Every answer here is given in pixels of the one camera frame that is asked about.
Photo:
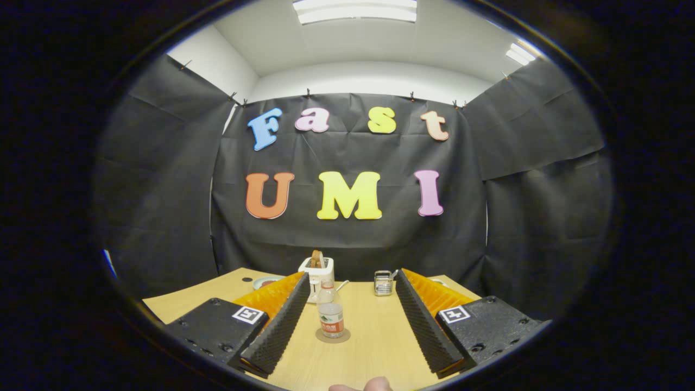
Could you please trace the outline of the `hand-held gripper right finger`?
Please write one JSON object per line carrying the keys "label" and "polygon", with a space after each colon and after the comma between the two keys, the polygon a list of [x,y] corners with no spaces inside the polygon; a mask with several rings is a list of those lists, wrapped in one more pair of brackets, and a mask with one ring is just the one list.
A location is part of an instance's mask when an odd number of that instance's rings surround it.
{"label": "hand-held gripper right finger", "polygon": [[430,371],[444,378],[493,361],[548,326],[488,295],[472,299],[408,269],[396,292]]}

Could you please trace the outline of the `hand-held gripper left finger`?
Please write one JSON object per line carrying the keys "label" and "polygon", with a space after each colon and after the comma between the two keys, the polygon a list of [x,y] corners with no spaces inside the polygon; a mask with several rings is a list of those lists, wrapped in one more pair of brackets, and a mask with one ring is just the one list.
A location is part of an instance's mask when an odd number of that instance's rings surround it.
{"label": "hand-held gripper left finger", "polygon": [[229,302],[212,298],[166,325],[205,359],[268,378],[280,361],[310,293],[297,272]]}

